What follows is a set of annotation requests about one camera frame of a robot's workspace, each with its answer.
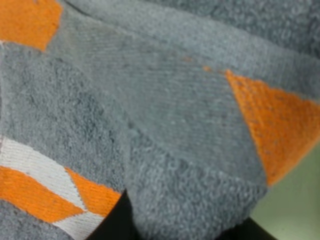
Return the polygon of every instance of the gray fabric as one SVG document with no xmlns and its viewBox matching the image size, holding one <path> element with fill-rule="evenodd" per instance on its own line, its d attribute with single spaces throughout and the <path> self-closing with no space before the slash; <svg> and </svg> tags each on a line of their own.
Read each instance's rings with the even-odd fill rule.
<svg viewBox="0 0 320 240">
<path fill-rule="evenodd" d="M 146 0 L 211 17 L 320 58 L 319 0 Z"/>
<path fill-rule="evenodd" d="M 128 114 L 125 186 L 148 239 L 213 239 L 265 194 L 266 176 L 228 82 L 203 70 L 215 66 L 211 59 L 70 5 L 48 53 L 72 62 L 93 92 L 111 96 Z"/>
<path fill-rule="evenodd" d="M 0 199 L 1 240 L 72 240 L 61 229 L 45 223 Z"/>
<path fill-rule="evenodd" d="M 126 32 L 133 38 L 145 38 L 149 41 L 166 44 L 172 48 L 183 49 L 185 54 L 202 56 L 216 71 L 231 69 L 236 74 L 252 79 L 262 79 L 271 86 L 295 92 L 312 99 L 320 97 L 320 60 L 299 54 L 295 51 L 278 47 L 245 31 L 225 25 L 210 18 L 197 17 L 172 8 L 146 3 L 139 0 L 67 0 L 67 8 L 76 6 L 79 13 L 99 19 L 102 22 L 91 23 L 92 33 L 79 32 L 81 25 L 68 23 L 65 13 L 60 32 L 49 51 L 78 65 L 85 65 L 88 51 L 108 47 L 102 42 L 100 32 L 108 24 L 117 31 Z M 99 45 L 90 45 L 90 41 L 99 41 Z"/>
<path fill-rule="evenodd" d="M 61 60 L 15 44 L 0 56 L 0 134 L 122 191 L 116 105 L 106 114 L 84 75 Z"/>
</svg>

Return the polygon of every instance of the orange pattern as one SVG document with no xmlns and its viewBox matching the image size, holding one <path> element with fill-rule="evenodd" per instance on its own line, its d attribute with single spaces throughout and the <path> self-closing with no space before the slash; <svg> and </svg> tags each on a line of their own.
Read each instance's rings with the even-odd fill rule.
<svg viewBox="0 0 320 240">
<path fill-rule="evenodd" d="M 120 194 L 104 185 L 89 181 L 69 168 L 65 169 L 77 186 L 88 210 L 102 217 L 107 216 L 119 200 Z"/>
<path fill-rule="evenodd" d="M 0 199 L 45 222 L 54 223 L 84 212 L 19 171 L 0 166 L 0 183 Z"/>
<path fill-rule="evenodd" d="M 273 185 L 319 141 L 320 105 L 229 70 L 225 76 Z"/>
<path fill-rule="evenodd" d="M 55 0 L 0 0 L 0 40 L 44 51 L 61 12 Z"/>
</svg>

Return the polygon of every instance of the white stripe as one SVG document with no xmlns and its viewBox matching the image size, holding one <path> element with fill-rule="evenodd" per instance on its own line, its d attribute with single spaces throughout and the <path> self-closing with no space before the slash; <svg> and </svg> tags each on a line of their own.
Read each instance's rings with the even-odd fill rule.
<svg viewBox="0 0 320 240">
<path fill-rule="evenodd" d="M 0 166 L 22 172 L 50 191 L 86 210 L 78 189 L 65 168 L 31 147 L 3 138 Z"/>
<path fill-rule="evenodd" d="M 103 219 L 102 216 L 88 211 L 54 222 L 53 225 L 65 231 L 74 240 L 84 240 L 98 227 Z"/>
</svg>

